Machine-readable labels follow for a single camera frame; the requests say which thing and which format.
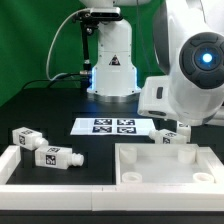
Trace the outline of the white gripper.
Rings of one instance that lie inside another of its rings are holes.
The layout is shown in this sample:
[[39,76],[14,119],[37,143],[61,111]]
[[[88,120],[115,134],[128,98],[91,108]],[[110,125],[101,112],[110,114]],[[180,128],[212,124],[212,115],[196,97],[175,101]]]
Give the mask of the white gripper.
[[224,126],[224,85],[200,89],[185,78],[170,76],[146,79],[138,104],[141,116],[179,121],[190,126]]

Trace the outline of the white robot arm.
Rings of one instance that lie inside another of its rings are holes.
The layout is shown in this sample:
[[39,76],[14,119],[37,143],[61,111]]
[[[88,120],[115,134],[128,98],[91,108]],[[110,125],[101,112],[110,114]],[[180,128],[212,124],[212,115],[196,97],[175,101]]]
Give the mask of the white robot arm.
[[122,6],[151,0],[79,0],[83,20],[99,29],[98,61],[87,88],[91,98],[124,102],[139,97],[138,114],[191,126],[224,119],[224,35],[207,21],[204,0],[165,0],[154,17],[154,51],[162,76],[137,86],[132,28]]

